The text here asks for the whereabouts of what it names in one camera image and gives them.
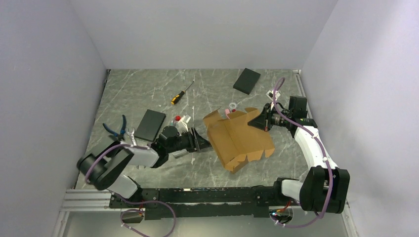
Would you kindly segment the brown cardboard box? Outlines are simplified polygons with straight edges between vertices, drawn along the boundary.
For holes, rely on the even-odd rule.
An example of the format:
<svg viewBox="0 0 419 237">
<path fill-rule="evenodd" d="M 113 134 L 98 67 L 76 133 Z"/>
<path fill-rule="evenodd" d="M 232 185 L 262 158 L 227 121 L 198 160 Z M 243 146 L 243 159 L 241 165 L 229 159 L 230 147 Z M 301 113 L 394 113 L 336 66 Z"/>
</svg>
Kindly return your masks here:
<svg viewBox="0 0 419 237">
<path fill-rule="evenodd" d="M 270 157 L 275 145 L 267 131 L 249 126 L 248 122 L 260 114 L 249 107 L 222 118 L 218 110 L 203 118 L 207 137 L 222 166 L 234 174 L 251 161 Z"/>
</svg>

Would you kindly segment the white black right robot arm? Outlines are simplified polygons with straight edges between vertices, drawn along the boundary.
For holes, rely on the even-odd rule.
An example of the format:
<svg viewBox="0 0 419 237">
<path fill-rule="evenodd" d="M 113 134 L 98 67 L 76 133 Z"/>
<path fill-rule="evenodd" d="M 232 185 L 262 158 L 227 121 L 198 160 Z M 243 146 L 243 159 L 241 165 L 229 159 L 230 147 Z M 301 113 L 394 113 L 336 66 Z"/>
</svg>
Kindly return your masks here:
<svg viewBox="0 0 419 237">
<path fill-rule="evenodd" d="M 341 214 L 350 175 L 328 155 L 321 142 L 317 123 L 307 116 L 307 99 L 292 96 L 288 108 L 278 111 L 277 106 L 281 104 L 265 104 L 262 112 L 251 119 L 248 125 L 265 132 L 273 126 L 285 127 L 300 146 L 309 170 L 304 181 L 279 178 L 272 192 L 274 202 L 284 205 L 292 198 L 305 211 Z"/>
</svg>

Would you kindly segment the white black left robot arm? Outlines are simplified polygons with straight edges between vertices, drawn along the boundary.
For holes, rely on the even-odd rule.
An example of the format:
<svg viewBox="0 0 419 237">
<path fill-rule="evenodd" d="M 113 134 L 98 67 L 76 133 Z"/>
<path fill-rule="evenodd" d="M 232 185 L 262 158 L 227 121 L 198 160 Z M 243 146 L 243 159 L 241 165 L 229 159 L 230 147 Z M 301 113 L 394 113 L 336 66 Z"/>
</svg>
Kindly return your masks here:
<svg viewBox="0 0 419 237">
<path fill-rule="evenodd" d="M 103 145 L 81 157 L 76 167 L 86 183 L 99 191 L 118 194 L 127 206 L 136 207 L 144 200 L 143 190 L 134 179 L 123 174 L 127 166 L 158 168 L 168 161 L 171 153 L 182 150 L 193 153 L 209 147 L 210 142 L 193 127 L 179 132 L 174 126 L 166 126 L 147 146 L 129 144 L 110 136 Z"/>
</svg>

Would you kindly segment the black box far right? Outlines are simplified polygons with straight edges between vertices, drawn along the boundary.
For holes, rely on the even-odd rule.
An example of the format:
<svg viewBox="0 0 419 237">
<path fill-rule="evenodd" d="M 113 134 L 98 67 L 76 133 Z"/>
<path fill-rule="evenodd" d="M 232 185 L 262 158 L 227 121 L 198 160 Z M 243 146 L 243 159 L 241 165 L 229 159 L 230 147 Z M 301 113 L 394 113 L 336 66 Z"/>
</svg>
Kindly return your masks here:
<svg viewBox="0 0 419 237">
<path fill-rule="evenodd" d="M 250 95 L 260 76 L 260 73 L 245 68 L 234 83 L 233 88 L 244 94 Z"/>
</svg>

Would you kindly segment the black box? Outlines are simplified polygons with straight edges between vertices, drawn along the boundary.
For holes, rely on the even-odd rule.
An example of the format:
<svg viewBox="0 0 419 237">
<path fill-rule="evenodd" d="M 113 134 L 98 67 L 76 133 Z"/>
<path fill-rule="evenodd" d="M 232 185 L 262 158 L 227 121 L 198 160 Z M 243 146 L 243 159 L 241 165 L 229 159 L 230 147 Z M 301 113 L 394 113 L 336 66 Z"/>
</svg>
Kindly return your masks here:
<svg viewBox="0 0 419 237">
<path fill-rule="evenodd" d="M 139 126 L 134 132 L 135 138 L 153 142 L 166 118 L 165 113 L 147 109 Z"/>
<path fill-rule="evenodd" d="M 245 68 L 234 83 L 233 88 L 244 94 L 250 95 L 260 76 L 260 73 Z"/>
</svg>

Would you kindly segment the black box near left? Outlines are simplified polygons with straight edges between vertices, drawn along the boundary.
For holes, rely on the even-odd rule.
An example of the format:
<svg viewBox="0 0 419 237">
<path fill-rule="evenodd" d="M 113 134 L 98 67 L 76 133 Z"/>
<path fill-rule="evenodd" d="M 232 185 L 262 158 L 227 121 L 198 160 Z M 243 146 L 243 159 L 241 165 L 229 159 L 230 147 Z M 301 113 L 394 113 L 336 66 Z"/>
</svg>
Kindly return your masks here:
<svg viewBox="0 0 419 237">
<path fill-rule="evenodd" d="M 134 132 L 135 138 L 153 142 L 166 118 L 165 113 L 147 109 L 139 126 Z"/>
</svg>

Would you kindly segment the white plastic case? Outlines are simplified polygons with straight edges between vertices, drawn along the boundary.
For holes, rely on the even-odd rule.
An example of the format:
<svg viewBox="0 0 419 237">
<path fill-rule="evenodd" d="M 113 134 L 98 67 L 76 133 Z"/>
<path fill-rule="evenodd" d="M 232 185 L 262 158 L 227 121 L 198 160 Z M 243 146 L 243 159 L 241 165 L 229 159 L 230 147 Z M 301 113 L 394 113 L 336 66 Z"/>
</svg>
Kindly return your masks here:
<svg viewBox="0 0 419 237">
<path fill-rule="evenodd" d="M 171 155 L 174 158 L 181 158 L 181 157 L 183 157 L 183 156 L 185 156 L 187 154 L 189 154 L 189 152 L 186 149 L 182 149 L 182 150 L 179 150 L 179 151 L 176 151 L 176 152 L 171 153 Z"/>
</svg>

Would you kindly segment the pink tube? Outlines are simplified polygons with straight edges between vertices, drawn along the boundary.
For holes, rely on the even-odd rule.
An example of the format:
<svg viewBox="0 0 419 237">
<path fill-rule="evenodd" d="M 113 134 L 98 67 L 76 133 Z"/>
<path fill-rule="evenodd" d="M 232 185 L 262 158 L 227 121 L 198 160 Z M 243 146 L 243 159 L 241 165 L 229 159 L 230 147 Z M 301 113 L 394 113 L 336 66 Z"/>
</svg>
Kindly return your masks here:
<svg viewBox="0 0 419 237">
<path fill-rule="evenodd" d="M 230 110 L 229 109 L 225 109 L 224 113 L 225 113 L 225 116 L 227 118 L 229 118 Z"/>
</svg>

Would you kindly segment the yellow black screwdriver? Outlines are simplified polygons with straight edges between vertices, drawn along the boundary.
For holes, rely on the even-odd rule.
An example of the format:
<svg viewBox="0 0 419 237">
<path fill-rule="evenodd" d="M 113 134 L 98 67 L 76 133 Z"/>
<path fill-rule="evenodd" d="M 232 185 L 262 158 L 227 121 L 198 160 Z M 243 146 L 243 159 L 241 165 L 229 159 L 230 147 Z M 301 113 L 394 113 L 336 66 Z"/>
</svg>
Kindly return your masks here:
<svg viewBox="0 0 419 237">
<path fill-rule="evenodd" d="M 172 100 L 170 101 L 172 105 L 176 105 L 181 98 L 184 96 L 184 94 L 186 93 L 186 90 L 188 90 L 190 88 L 190 86 L 195 82 L 195 80 L 192 80 L 192 82 L 182 91 L 180 91 L 177 95 L 175 95 Z"/>
</svg>

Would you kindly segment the silver wrench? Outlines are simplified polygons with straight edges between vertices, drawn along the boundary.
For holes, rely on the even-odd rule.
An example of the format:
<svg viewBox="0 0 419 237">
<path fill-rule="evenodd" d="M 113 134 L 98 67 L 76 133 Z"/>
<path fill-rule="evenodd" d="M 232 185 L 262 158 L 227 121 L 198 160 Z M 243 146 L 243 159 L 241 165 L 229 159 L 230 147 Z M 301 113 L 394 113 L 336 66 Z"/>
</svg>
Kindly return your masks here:
<svg viewBox="0 0 419 237">
<path fill-rule="evenodd" d="M 131 140 L 131 144 L 134 146 L 137 146 L 137 141 L 136 138 L 134 136 L 135 133 L 135 129 L 126 129 L 126 134 L 129 136 L 130 140 Z M 137 169 L 139 169 L 140 166 L 143 166 L 143 154 L 140 150 L 132 150 L 132 152 L 134 153 L 134 156 L 132 158 L 132 161 L 130 162 L 131 165 L 134 165 Z"/>
</svg>

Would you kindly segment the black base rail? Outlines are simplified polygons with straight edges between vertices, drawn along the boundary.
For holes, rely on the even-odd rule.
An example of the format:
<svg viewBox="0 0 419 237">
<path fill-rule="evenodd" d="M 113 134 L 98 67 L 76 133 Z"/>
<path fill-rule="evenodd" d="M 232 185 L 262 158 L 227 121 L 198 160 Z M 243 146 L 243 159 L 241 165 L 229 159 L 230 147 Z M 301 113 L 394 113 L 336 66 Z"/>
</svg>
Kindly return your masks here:
<svg viewBox="0 0 419 237">
<path fill-rule="evenodd" d="M 144 188 L 124 201 L 112 194 L 110 209 L 143 211 L 145 220 L 186 217 L 252 216 L 290 211 L 297 204 L 272 186 L 228 188 Z"/>
</svg>

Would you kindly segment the aluminium frame rail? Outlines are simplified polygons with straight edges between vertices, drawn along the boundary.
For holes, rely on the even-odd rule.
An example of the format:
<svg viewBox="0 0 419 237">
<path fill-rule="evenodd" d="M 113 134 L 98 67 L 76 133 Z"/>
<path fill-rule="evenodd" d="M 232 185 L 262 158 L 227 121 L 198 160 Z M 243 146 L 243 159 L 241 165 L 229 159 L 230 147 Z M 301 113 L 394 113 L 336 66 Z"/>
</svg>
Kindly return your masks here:
<svg viewBox="0 0 419 237">
<path fill-rule="evenodd" d="M 63 237 L 72 212 L 109 211 L 111 193 L 108 191 L 69 189 L 64 195 L 58 218 L 53 230 L 53 237 Z"/>
</svg>

